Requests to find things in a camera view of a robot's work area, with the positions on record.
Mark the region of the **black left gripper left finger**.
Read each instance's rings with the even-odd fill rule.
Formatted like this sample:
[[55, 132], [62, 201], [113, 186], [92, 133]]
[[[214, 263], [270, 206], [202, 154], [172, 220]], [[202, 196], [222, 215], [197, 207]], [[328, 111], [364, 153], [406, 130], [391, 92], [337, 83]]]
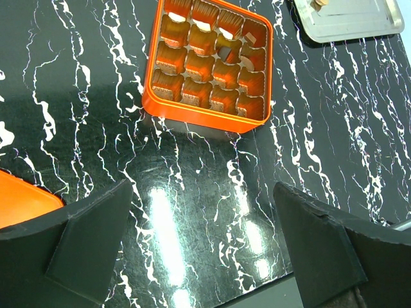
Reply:
[[99, 307], [127, 223], [121, 180], [61, 209], [1, 229], [1, 307]]

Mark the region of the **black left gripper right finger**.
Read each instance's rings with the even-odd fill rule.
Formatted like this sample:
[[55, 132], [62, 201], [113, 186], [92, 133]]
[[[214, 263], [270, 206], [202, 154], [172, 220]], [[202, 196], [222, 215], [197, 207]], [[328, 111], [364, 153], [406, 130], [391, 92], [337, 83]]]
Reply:
[[282, 182], [273, 195], [305, 307], [410, 307], [410, 221], [383, 227]]

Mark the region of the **orange chocolate box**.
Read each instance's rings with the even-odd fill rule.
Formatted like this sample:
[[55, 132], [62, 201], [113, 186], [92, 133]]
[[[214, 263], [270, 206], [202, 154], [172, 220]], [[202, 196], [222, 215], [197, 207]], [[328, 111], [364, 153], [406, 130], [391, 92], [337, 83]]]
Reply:
[[245, 133], [271, 114], [274, 29], [226, 1], [160, 1], [143, 108], [152, 116]]

